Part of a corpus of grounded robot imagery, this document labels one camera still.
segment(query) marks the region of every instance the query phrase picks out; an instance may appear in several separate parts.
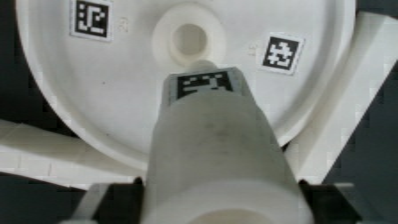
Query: white plastic block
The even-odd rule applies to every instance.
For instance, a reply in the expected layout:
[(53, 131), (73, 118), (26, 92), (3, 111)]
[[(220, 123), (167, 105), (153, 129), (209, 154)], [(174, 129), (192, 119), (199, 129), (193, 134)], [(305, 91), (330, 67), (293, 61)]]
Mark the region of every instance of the white plastic block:
[(313, 121), (289, 143), (297, 179), (320, 184), (398, 60), (398, 20), (359, 13), (345, 69), (329, 83)]

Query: white plastic wheel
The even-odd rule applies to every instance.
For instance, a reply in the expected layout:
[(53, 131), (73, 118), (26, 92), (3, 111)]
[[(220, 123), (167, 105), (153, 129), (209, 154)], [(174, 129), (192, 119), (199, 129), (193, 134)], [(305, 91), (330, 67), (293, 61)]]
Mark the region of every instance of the white plastic wheel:
[[(192, 61), (208, 59), (243, 71), (282, 145), (307, 123), (343, 61), (355, 1), (87, 0), (83, 27), (106, 17), (106, 37), (71, 31), (82, 13), (74, 1), (18, 0), (16, 10), (39, 87), (82, 139), (146, 169), (163, 80)], [(96, 4), (108, 7), (106, 15)], [(197, 41), (186, 42), (192, 36)], [(270, 36), (300, 43), (286, 74), (261, 66)]]

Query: black background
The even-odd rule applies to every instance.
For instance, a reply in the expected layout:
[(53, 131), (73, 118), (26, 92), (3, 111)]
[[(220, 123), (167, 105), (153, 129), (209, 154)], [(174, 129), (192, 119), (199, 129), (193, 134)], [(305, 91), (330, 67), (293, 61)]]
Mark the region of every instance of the black background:
[[(359, 0), (359, 9), (398, 17), (398, 0)], [(378, 92), (325, 182), (353, 182), (398, 223), (398, 66)], [(0, 0), (0, 119), (74, 136), (44, 101), (18, 43), (14, 1)], [(83, 192), (0, 174), (0, 223), (62, 220)]]

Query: white cylindrical object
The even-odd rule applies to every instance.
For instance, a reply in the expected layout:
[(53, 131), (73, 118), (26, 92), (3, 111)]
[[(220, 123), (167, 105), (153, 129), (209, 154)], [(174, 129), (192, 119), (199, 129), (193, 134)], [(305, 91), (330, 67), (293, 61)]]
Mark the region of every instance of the white cylindrical object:
[(313, 223), (254, 100), (195, 93), (161, 111), (142, 224)]

